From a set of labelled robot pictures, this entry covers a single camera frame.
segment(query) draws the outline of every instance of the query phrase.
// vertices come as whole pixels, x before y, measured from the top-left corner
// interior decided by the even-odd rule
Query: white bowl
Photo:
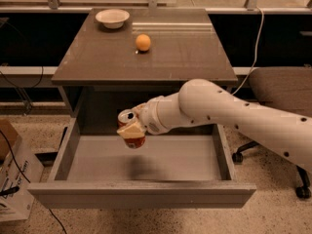
[[[129,18],[129,13],[124,10],[111,9],[101,11],[96,14],[96,19],[102,22],[107,28],[120,28],[123,26],[124,21]]]

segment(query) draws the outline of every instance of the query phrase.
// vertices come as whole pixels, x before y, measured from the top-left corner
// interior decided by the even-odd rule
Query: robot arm
[[[191,80],[179,93],[127,111],[125,126],[118,130],[124,139],[144,137],[146,131],[160,135],[178,127],[220,124],[312,173],[312,118],[246,102],[207,80]]]

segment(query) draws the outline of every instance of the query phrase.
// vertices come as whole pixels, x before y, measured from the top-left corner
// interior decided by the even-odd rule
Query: dark panel
[[[31,101],[62,101],[57,88],[32,88],[25,89]],[[1,88],[0,89],[1,102],[20,102],[20,96],[14,88]]]
[[[233,66],[251,66],[260,15],[210,15]],[[265,15],[256,66],[312,64],[311,15]]]
[[[58,66],[88,14],[0,14],[0,64]]]

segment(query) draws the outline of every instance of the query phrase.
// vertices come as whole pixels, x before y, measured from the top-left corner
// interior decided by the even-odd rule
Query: black cable
[[[51,213],[51,215],[57,220],[57,222],[59,223],[59,225],[62,228],[62,231],[65,232],[65,234],[67,234],[65,227],[62,225],[61,221],[57,218],[57,216],[52,212],[51,209],[48,209],[49,212]]]
[[[16,157],[15,157],[15,155],[14,155],[14,153],[13,153],[12,146],[11,146],[11,144],[9,143],[8,138],[5,136],[5,134],[3,134],[3,132],[2,132],[1,130],[0,130],[0,134],[2,135],[2,137],[3,137],[3,138],[6,140],[6,142],[7,142],[8,146],[9,146],[9,149],[10,149],[10,152],[11,152],[11,155],[12,155],[12,158],[13,158],[14,163],[16,164],[17,168],[19,169],[19,172],[20,172],[20,173],[22,174],[22,176],[28,181],[28,183],[30,183],[30,180],[29,180],[28,177],[24,174],[24,172],[20,169],[20,166],[18,165],[18,162],[17,162]],[[63,231],[65,234],[67,234],[66,229],[65,229],[65,227],[62,225],[61,221],[55,216],[55,214],[51,211],[51,209],[48,209],[48,210],[49,210],[49,212],[51,213],[51,215],[56,219],[56,221],[59,223],[59,225],[60,225],[61,228],[62,228],[62,231]]]
[[[30,183],[30,180],[28,179],[28,177],[24,174],[24,172],[21,170],[17,160],[16,160],[16,157],[13,153],[13,150],[12,150],[12,147],[11,147],[11,144],[9,143],[7,137],[3,134],[3,132],[0,130],[0,134],[3,136],[3,138],[6,140],[8,146],[9,146],[9,149],[10,149],[10,152],[11,152],[11,155],[12,155],[12,158],[13,158],[13,161],[14,163],[17,165],[17,168],[19,169],[19,172],[20,174],[28,181],[28,183]]]
[[[17,193],[19,190],[20,190],[20,187],[17,185],[17,186],[9,188],[7,190],[0,191],[0,196],[6,196],[6,195],[14,194],[14,193]]]
[[[2,21],[3,24],[9,25],[13,30],[15,30],[15,31],[19,34],[19,36],[23,39],[24,42],[26,42],[26,43],[29,44],[28,40],[24,37],[24,35],[23,35],[16,27],[14,27],[12,24],[10,24],[9,22],[7,22],[6,20],[0,19],[0,21]],[[20,89],[20,86],[18,86],[17,84],[13,83],[12,81],[10,81],[10,80],[8,79],[8,77],[7,77],[4,73],[1,72],[1,70],[0,70],[0,74],[3,76],[3,78],[4,78],[9,84],[11,84],[13,87],[16,87],[16,88]],[[41,81],[42,81],[42,79],[43,79],[43,74],[44,74],[44,68],[43,68],[43,66],[41,66],[41,75],[40,75],[40,78],[39,78],[38,82],[36,82],[33,86],[30,87],[30,89],[33,89],[33,88],[37,87],[37,86],[41,83]]]

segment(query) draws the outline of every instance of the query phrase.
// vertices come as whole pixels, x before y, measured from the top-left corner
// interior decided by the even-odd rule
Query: floor
[[[58,149],[65,114],[1,115],[9,119],[31,150]],[[231,151],[249,140],[225,128]],[[46,167],[43,180],[51,167]],[[58,210],[54,213],[70,233],[312,233],[312,200],[299,200],[300,179],[293,164],[263,147],[245,154],[235,166],[239,181],[257,190],[241,209]],[[34,202],[28,220],[0,223],[1,234],[63,233],[50,212]]]

